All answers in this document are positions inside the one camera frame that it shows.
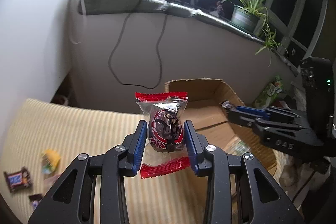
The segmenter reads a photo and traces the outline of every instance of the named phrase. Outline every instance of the power cord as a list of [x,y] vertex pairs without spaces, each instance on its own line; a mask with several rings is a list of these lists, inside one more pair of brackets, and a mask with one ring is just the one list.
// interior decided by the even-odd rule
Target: power cord
[[306,182],[300,187],[300,189],[294,195],[294,197],[292,199],[292,203],[294,203],[294,201],[297,198],[297,196],[299,195],[299,193],[303,190],[304,187],[306,187],[306,185],[308,184],[308,182],[310,182],[311,178],[315,175],[315,173],[316,173],[316,170],[314,170],[313,172],[311,172],[311,174],[308,177],[308,179],[306,180]]
[[114,76],[114,78],[117,80],[117,82],[121,85],[132,85],[132,86],[140,86],[140,87],[143,87],[145,89],[148,89],[148,90],[152,90],[152,89],[155,89],[156,87],[159,86],[159,84],[161,83],[161,80],[162,80],[162,60],[161,60],[161,56],[160,56],[160,52],[159,52],[159,44],[161,42],[161,39],[163,37],[163,34],[165,32],[165,29],[166,29],[166,25],[167,25],[167,18],[168,18],[168,11],[169,11],[169,8],[170,8],[170,3],[169,3],[169,6],[167,8],[167,11],[166,11],[166,15],[165,15],[165,18],[164,18],[164,21],[163,21],[163,25],[162,25],[162,30],[161,30],[161,33],[160,33],[160,36],[156,42],[156,46],[155,46],[155,49],[156,49],[156,53],[157,53],[157,58],[159,60],[159,66],[160,66],[160,74],[159,74],[159,80],[157,81],[157,84],[152,87],[152,88],[149,88],[147,86],[144,86],[144,85],[137,85],[137,84],[125,84],[123,82],[120,81],[120,79],[117,77],[117,75],[115,74],[113,68],[112,68],[112,65],[111,65],[111,60],[112,60],[112,57],[113,57],[113,54],[115,53],[115,51],[117,50],[118,46],[120,45],[120,42],[121,42],[121,39],[123,37],[123,34],[124,34],[124,31],[125,31],[125,27],[126,27],[126,23],[129,19],[129,17],[136,11],[136,9],[139,7],[140,3],[141,3],[142,0],[139,0],[138,3],[135,5],[135,7],[133,8],[133,10],[126,16],[125,20],[124,20],[124,23],[123,23],[123,26],[121,28],[121,31],[120,31],[120,34],[119,34],[119,38],[118,38],[118,41],[116,43],[116,45],[114,46],[110,56],[109,56],[109,60],[108,60],[108,66],[109,66],[109,70],[110,72],[112,73],[112,75]]

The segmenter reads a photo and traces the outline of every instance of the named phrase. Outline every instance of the yellow striped fabric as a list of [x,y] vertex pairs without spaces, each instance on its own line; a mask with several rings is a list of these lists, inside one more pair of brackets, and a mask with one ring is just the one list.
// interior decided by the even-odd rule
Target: yellow striped fabric
[[[28,99],[9,129],[0,171],[15,172],[25,166],[33,188],[10,194],[4,176],[0,192],[19,220],[27,223],[32,208],[28,196],[43,192],[41,153],[53,149],[61,155],[57,174],[80,153],[105,153],[134,133],[142,115],[64,107]],[[130,223],[198,224],[203,222],[206,182],[193,184],[190,169],[157,178],[125,178]],[[100,177],[97,178],[94,222],[99,223]]]

